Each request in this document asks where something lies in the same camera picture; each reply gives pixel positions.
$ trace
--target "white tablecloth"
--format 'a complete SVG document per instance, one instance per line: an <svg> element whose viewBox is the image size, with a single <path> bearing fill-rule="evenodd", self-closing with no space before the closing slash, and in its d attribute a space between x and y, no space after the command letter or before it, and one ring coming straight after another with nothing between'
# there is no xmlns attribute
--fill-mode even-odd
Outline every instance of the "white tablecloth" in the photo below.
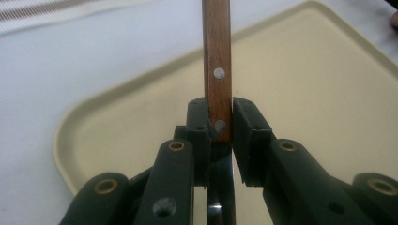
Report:
<svg viewBox="0 0 398 225"><path fill-rule="evenodd" d="M232 0L233 31L299 2ZM398 63L398 35L389 27L395 9L375 0L323 2ZM0 224L60 221L72 200L52 159L62 117L83 99L200 48L201 12L201 1L156 0L0 36Z"/></svg>

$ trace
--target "clamp jaw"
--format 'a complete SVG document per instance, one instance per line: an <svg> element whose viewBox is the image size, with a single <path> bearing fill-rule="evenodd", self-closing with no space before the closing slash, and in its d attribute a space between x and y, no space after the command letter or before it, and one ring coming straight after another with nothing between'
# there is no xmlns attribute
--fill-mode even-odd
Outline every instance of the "clamp jaw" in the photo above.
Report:
<svg viewBox="0 0 398 225"><path fill-rule="evenodd" d="M192 224L194 186L207 188L207 224L236 224L231 149L246 186L264 189L274 224L398 224L397 181L362 173L348 185L300 143L277 139L251 101L234 97L233 109L232 142L214 142L220 131L206 100L191 101L186 126L176 126L152 168L131 180L92 178L61 224Z"/></svg>

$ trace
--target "brass grommet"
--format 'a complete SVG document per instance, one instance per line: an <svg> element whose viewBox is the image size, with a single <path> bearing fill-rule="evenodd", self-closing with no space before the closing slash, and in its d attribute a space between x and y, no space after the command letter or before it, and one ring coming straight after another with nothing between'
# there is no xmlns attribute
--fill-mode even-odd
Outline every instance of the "brass grommet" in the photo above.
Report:
<svg viewBox="0 0 398 225"><path fill-rule="evenodd" d="M175 152L184 149L184 147L185 147L185 144L183 142L171 142L169 144L169 149L172 151L175 151Z"/></svg>
<svg viewBox="0 0 398 225"><path fill-rule="evenodd" d="M371 178L368 180L368 185L371 187L373 190L389 195L389 196L395 196L398 195L398 189L394 185L390 184L387 181L377 179L377 178Z"/></svg>
<svg viewBox="0 0 398 225"><path fill-rule="evenodd" d="M298 148L290 142L280 142L279 147L282 148L285 151L293 152L296 151Z"/></svg>
<svg viewBox="0 0 398 225"><path fill-rule="evenodd" d="M94 186L94 191L99 195L109 194L117 188L114 178L103 179Z"/></svg>

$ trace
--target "screw hole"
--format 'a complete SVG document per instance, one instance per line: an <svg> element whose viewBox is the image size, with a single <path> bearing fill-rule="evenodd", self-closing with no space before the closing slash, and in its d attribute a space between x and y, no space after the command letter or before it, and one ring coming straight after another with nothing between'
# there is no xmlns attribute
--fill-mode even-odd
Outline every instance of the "screw hole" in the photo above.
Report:
<svg viewBox="0 0 398 225"><path fill-rule="evenodd" d="M283 150L289 151L289 152L292 152L292 151L295 151L298 149L294 144L292 144L290 142L281 142L279 144L279 147L282 148Z"/></svg>
<svg viewBox="0 0 398 225"><path fill-rule="evenodd" d="M111 193L117 188L115 179L103 179L94 186L94 191L99 195Z"/></svg>
<svg viewBox="0 0 398 225"><path fill-rule="evenodd" d="M169 149L172 151L180 151L184 149L184 143L183 142L171 142L169 144Z"/></svg>
<svg viewBox="0 0 398 225"><path fill-rule="evenodd" d="M328 205L328 209L331 211L331 212L333 212L333 213L335 213L335 214L343 214L344 213L344 207L342 206L342 205L340 205L339 203L336 203L336 202L331 202L329 205Z"/></svg>
<svg viewBox="0 0 398 225"><path fill-rule="evenodd" d="M368 185L379 193L389 196L398 195L398 189L387 181L381 179L369 179Z"/></svg>
<svg viewBox="0 0 398 225"><path fill-rule="evenodd" d="M159 199L153 204L152 212L158 218L168 218L176 212L176 201L171 198Z"/></svg>

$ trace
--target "tray rim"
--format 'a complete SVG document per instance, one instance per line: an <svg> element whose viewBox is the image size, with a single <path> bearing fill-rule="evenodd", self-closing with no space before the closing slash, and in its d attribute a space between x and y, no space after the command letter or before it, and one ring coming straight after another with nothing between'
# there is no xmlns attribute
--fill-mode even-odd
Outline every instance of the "tray rim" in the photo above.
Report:
<svg viewBox="0 0 398 225"><path fill-rule="evenodd" d="M260 22L256 22L255 24L252 24L249 27L246 27L244 29L235 32L231 37L232 44L249 36L252 33L255 33L259 28L264 29L265 27L274 24L275 22L284 18L286 14L292 15L294 13L299 13L306 8L315 8L320 12L322 12L324 15L326 15L329 19L333 20L334 22L338 21L339 27L341 28L343 27L342 30L345 33L347 33L349 36L354 38L356 40L356 43L358 43L363 50L368 52L374 58L374 60L376 60L379 64L383 65L386 69L391 71L391 74L395 74L394 78L397 79L398 81L398 74L393 72L398 70L398 65L392 62L387 55L381 52L372 42L370 42L366 37L364 37L360 32L358 32L354 27L352 27L334 10L332 10L330 7L326 6L324 3L321 3L317 0L309 0L299 3L291 8L277 12L276 14L273 14L261 20ZM61 154L60 149L58 148L58 144L60 143L60 140L63 138L62 132L64 132L64 127L68 125L69 120L73 119L75 114L79 115L80 112L84 112L84 108L88 107L89 105L92 105L99 99L102 99L104 96L111 95L115 92L118 93L120 92L120 90L123 92L127 92L129 91L127 90L127 88L130 87L133 83L150 83L148 79L150 81L156 80L161 74L164 74L165 71L173 71L178 65L181 64L185 65L194 62L195 60L200 58L202 54L203 50L200 48L193 50L192 52L189 52L178 58L169 60L168 62L159 65L158 67L149 69L148 71L144 71L132 79L128 79L124 82L120 82L108 88L105 88L104 90L96 94L90 95L89 97L85 97L82 101L72 106L62 116L62 119L60 120L60 123L58 124L53 136L52 153L53 153L53 160L55 166L59 171L59 173L61 174L63 180L67 184L69 191L73 195L76 195L79 189L76 187L76 184L72 181L73 179L70 177L68 169L63 166L63 162L60 157Z"/></svg>

